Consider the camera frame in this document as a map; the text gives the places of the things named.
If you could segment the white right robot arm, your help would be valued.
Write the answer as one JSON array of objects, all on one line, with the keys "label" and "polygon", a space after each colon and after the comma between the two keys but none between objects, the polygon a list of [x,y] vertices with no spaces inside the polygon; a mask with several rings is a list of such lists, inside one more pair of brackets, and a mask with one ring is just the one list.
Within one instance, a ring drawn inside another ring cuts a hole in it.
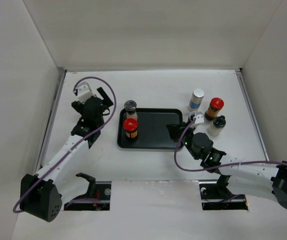
[{"label": "white right robot arm", "polygon": [[213,141],[202,132],[195,133],[194,122],[168,124],[169,137],[186,147],[198,169],[175,165],[184,172],[208,172],[219,175],[215,192],[221,198],[229,195],[250,195],[274,201],[287,210],[287,161],[247,161],[213,147]]}]

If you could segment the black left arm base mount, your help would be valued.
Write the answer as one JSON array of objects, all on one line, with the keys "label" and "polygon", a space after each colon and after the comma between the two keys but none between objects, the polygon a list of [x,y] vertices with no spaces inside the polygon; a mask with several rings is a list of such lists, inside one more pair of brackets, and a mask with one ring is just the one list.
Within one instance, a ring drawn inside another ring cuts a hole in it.
[{"label": "black left arm base mount", "polygon": [[77,173],[77,180],[81,180],[77,187],[81,187],[81,193],[74,193],[68,197],[64,204],[65,211],[109,211],[112,193],[110,181],[96,181],[93,176],[85,173]]}]

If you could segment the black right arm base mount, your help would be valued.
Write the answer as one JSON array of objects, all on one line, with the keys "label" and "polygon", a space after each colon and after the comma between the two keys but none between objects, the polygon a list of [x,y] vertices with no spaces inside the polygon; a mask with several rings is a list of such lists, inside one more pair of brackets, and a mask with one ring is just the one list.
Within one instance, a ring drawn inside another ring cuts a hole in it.
[{"label": "black right arm base mount", "polygon": [[201,207],[204,211],[248,210],[246,196],[233,194],[227,189],[228,179],[228,176],[220,176],[218,180],[199,182]]}]

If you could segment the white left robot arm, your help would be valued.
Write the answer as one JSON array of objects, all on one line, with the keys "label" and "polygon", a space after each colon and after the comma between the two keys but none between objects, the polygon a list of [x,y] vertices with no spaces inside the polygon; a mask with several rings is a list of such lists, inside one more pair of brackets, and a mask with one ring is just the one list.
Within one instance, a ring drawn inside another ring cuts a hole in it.
[{"label": "white left robot arm", "polygon": [[114,101],[102,87],[97,91],[100,97],[85,85],[74,91],[78,100],[71,105],[80,114],[80,119],[55,157],[36,173],[27,173],[22,178],[20,199],[14,211],[52,222],[62,206],[69,205],[78,197],[87,200],[94,197],[96,179],[93,176],[77,173],[76,186],[64,186],[64,178],[99,138],[101,129],[107,124],[104,116],[112,117],[114,114],[114,110],[110,110]]}]

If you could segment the clear lid pepper grinder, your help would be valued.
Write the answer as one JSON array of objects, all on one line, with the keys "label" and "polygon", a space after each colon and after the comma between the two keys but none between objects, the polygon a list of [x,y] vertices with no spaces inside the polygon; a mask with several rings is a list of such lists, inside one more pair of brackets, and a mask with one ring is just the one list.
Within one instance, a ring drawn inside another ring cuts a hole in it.
[{"label": "clear lid pepper grinder", "polygon": [[137,103],[134,100],[127,100],[124,103],[124,109],[126,112],[126,119],[138,119]]}]

